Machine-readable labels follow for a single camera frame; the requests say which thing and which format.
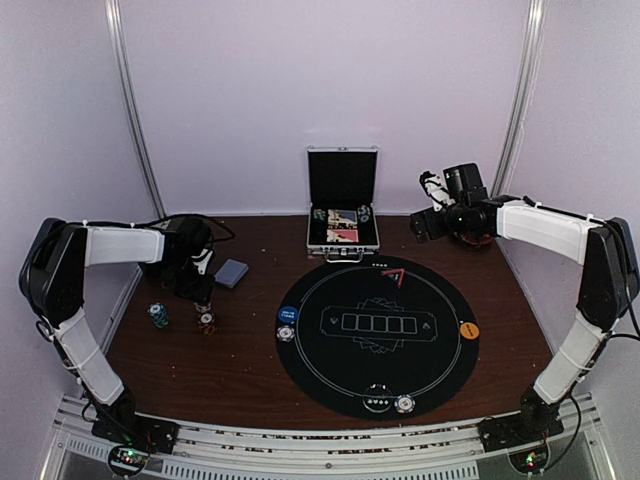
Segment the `orange 100 chip stack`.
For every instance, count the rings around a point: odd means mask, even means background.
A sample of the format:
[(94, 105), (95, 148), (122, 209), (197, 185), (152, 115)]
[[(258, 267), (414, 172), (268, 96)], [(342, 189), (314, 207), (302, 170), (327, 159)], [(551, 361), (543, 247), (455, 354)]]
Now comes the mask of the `orange 100 chip stack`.
[(198, 318), (198, 329), (204, 335), (212, 335), (216, 331), (215, 316), (209, 312), (203, 313)]

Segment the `green 50 chip stack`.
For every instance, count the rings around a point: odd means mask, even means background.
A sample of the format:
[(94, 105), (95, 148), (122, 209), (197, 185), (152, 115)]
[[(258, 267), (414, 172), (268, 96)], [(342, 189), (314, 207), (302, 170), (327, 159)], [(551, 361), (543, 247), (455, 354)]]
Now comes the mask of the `green 50 chip stack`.
[(164, 305), (151, 304), (148, 308), (148, 314), (156, 328), (163, 329), (169, 326), (169, 315)]

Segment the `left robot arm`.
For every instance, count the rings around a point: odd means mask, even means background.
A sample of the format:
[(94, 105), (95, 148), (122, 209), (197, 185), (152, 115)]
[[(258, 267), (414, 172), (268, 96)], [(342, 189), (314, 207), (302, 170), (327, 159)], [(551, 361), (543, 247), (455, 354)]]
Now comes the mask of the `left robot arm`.
[(19, 289), (38, 318), (41, 335), (56, 348), (94, 407), (94, 435), (139, 449), (162, 441), (161, 428), (137, 415), (133, 393), (107, 361), (88, 324), (87, 269), (138, 264), (177, 297), (206, 307), (214, 286), (208, 271), (213, 245), (211, 227), (197, 215), (149, 224), (54, 217), (42, 222), (21, 268)]

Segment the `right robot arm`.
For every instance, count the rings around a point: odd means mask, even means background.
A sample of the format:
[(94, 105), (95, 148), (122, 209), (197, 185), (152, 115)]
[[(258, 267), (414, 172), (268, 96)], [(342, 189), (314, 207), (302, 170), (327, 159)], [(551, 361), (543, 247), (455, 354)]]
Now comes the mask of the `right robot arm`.
[(562, 402), (595, 367), (619, 321), (633, 313), (639, 265), (628, 222), (570, 213), (528, 196), (492, 196), (474, 163), (440, 174), (425, 171), (419, 184), (432, 205), (410, 217), (418, 241), (456, 236), (522, 242), (576, 266), (575, 316), (565, 338), (523, 392), (518, 411), (478, 425), (487, 450), (540, 441), (561, 432)]

